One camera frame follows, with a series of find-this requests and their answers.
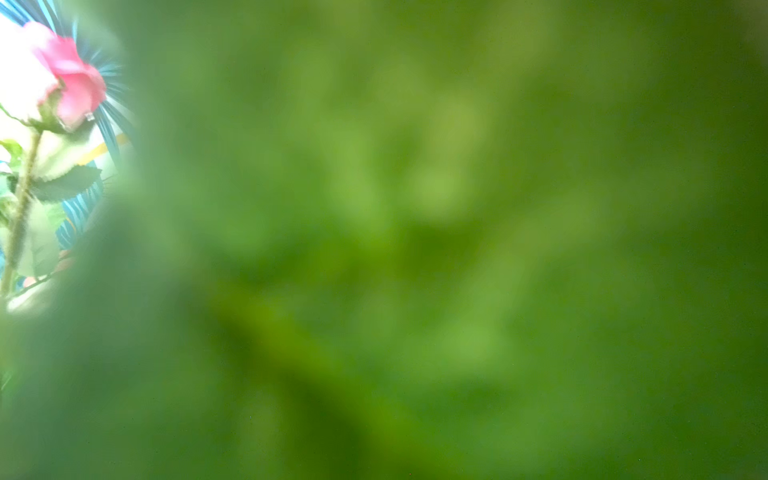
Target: thorny stem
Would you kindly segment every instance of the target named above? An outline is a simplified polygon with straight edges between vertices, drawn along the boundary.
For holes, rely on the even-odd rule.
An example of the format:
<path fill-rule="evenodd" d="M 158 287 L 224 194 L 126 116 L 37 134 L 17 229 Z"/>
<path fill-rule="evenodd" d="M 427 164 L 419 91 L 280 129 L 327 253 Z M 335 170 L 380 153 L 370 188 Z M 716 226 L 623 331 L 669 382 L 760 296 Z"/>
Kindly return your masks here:
<path fill-rule="evenodd" d="M 29 149 L 29 156 L 23 163 L 21 175 L 16 185 L 16 198 L 18 199 L 18 209 L 16 215 L 11 219 L 11 233 L 8 238 L 8 245 L 5 249 L 5 268 L 0 278 L 0 300 L 8 301 L 8 295 L 11 294 L 13 279 L 16 277 L 16 268 L 21 258 L 24 236 L 27 231 L 27 216 L 31 206 L 30 187 L 32 184 L 32 171 L 35 168 L 35 161 L 38 156 L 38 148 L 43 132 L 35 130 L 32 135 L 32 146 Z"/>

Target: out-of-focus leaf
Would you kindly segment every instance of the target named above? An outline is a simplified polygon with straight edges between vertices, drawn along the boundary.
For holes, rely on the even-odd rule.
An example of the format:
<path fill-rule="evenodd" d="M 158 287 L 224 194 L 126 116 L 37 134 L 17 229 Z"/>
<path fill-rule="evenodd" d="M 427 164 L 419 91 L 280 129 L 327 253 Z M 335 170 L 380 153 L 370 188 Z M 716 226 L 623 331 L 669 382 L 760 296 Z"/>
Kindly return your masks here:
<path fill-rule="evenodd" d="M 759 470 L 768 74 L 729 2 L 81 3 L 139 187 L 16 323 L 17 470 Z"/>

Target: serrated leaf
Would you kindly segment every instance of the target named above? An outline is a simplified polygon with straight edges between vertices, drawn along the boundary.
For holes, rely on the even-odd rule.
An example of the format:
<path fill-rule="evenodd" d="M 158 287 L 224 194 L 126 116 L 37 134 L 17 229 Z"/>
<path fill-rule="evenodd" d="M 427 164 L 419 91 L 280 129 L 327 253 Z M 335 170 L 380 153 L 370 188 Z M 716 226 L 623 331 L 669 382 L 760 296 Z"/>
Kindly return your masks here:
<path fill-rule="evenodd" d="M 69 172 L 49 181 L 35 181 L 32 192 L 41 202 L 58 202 L 86 191 L 99 178 L 101 169 L 75 165 Z"/>
<path fill-rule="evenodd" d="M 83 147 L 91 139 L 95 122 L 86 121 L 71 134 L 61 135 L 61 145 L 47 158 L 35 165 L 35 179 L 50 181 L 59 178 L 78 165 L 82 159 Z"/>
<path fill-rule="evenodd" d="M 45 206 L 31 199 L 22 256 L 16 269 L 23 276 L 42 276 L 52 272 L 58 264 L 58 238 L 51 227 Z M 0 227 L 0 243 L 3 251 L 8 245 L 10 230 Z"/>

